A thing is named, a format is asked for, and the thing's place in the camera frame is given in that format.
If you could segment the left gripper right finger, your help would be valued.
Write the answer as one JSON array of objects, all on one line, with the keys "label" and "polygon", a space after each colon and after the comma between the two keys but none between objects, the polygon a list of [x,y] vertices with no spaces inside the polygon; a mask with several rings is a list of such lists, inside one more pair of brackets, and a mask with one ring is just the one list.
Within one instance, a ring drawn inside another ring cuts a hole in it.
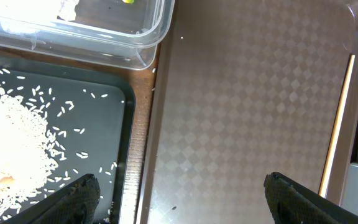
[{"label": "left gripper right finger", "polygon": [[266,175],[264,192],[275,224],[358,223],[357,215],[279,172]]}]

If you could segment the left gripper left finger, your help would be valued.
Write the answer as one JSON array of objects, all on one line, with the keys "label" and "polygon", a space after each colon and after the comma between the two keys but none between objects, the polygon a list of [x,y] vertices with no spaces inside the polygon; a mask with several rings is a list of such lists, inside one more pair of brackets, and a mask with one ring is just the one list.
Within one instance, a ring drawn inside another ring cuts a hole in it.
[{"label": "left gripper left finger", "polygon": [[97,178],[85,174],[2,224],[91,224],[100,195]]}]

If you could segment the wooden chopstick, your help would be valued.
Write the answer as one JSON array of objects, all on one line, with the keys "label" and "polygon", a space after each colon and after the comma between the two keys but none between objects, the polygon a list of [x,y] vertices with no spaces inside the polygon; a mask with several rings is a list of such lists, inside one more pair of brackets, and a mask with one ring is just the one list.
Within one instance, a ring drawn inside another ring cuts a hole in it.
[{"label": "wooden chopstick", "polygon": [[323,176],[321,185],[319,188],[319,196],[326,198],[328,193],[328,187],[329,187],[329,180],[333,169],[333,163],[334,163],[334,156],[336,153],[337,143],[339,139],[339,133],[341,130],[342,125],[342,119],[344,116],[344,110],[346,107],[346,101],[349,91],[349,86],[351,82],[352,77],[352,71],[354,68],[354,62],[355,62],[356,56],[354,54],[351,54],[349,57],[349,63],[347,65],[346,75],[344,77],[344,83],[341,90],[341,95],[337,107],[336,117],[334,120],[334,126],[331,133],[331,140],[329,143],[328,153],[326,157],[326,163],[324,166]]}]

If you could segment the white tissue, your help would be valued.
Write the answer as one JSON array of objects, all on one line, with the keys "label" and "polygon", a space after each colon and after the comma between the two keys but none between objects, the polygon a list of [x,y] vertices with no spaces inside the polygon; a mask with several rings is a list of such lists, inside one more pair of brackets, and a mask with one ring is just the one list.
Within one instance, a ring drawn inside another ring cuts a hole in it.
[{"label": "white tissue", "polygon": [[58,17],[65,21],[76,19],[75,8],[79,0],[6,0],[0,1],[5,15],[20,19],[51,21]]}]

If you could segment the yellow green snack wrapper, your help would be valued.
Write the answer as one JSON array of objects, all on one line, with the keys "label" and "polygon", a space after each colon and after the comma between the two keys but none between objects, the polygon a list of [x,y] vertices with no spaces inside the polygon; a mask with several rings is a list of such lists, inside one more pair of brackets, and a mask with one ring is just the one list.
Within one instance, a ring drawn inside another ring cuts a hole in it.
[{"label": "yellow green snack wrapper", "polygon": [[134,4],[135,0],[122,0],[126,4]]}]

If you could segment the black waste tray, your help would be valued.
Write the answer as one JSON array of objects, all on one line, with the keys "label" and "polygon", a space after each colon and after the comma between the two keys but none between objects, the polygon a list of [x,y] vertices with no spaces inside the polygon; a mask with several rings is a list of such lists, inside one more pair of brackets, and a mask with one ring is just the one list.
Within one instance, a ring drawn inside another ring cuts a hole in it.
[{"label": "black waste tray", "polygon": [[0,223],[118,223],[134,109],[115,75],[0,56]]}]

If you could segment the spilled rice grains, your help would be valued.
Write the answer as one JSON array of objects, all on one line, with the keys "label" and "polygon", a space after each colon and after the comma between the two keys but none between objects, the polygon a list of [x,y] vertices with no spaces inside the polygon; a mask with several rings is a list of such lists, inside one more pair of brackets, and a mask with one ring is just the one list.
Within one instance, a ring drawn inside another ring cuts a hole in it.
[{"label": "spilled rice grains", "polygon": [[124,103],[111,85],[0,70],[0,221],[89,173],[107,220]]}]

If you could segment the dark brown serving tray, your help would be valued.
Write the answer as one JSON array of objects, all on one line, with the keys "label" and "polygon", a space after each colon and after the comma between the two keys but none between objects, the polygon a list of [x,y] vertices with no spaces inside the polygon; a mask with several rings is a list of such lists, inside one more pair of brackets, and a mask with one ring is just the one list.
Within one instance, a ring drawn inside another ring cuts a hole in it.
[{"label": "dark brown serving tray", "polygon": [[358,104],[358,1],[177,1],[137,223],[272,223],[264,179],[314,192]]}]

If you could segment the clear plastic bin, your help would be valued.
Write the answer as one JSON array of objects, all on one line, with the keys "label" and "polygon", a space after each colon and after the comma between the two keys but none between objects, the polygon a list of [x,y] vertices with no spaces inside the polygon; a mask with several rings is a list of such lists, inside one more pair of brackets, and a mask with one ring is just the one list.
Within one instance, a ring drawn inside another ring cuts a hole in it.
[{"label": "clear plastic bin", "polygon": [[131,70],[150,67],[169,30],[174,0],[79,1],[74,21],[25,20],[0,9],[0,46]]}]

